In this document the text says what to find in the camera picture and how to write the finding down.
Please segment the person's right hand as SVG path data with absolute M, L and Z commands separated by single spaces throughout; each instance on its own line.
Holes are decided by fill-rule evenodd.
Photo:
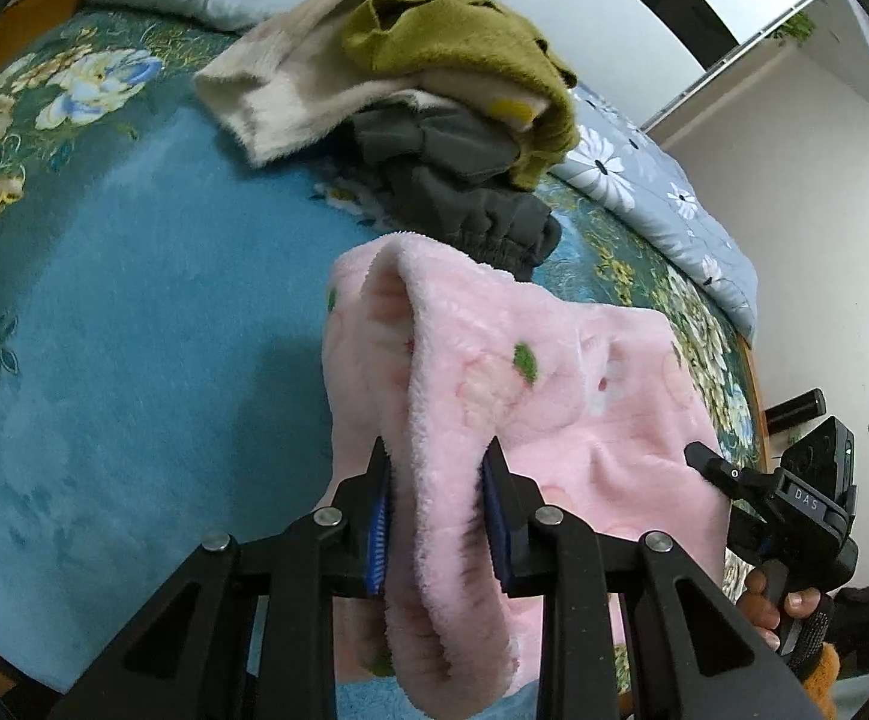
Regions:
M 805 619 L 816 612 L 822 600 L 822 594 L 817 589 L 799 590 L 788 593 L 783 601 L 783 607 L 768 600 L 766 596 L 768 578 L 760 569 L 752 569 L 745 577 L 745 590 L 739 596 L 736 606 L 742 616 L 754 626 L 757 634 L 765 640 L 772 652 L 781 647 L 777 629 L 781 624 L 781 613 L 793 619 Z

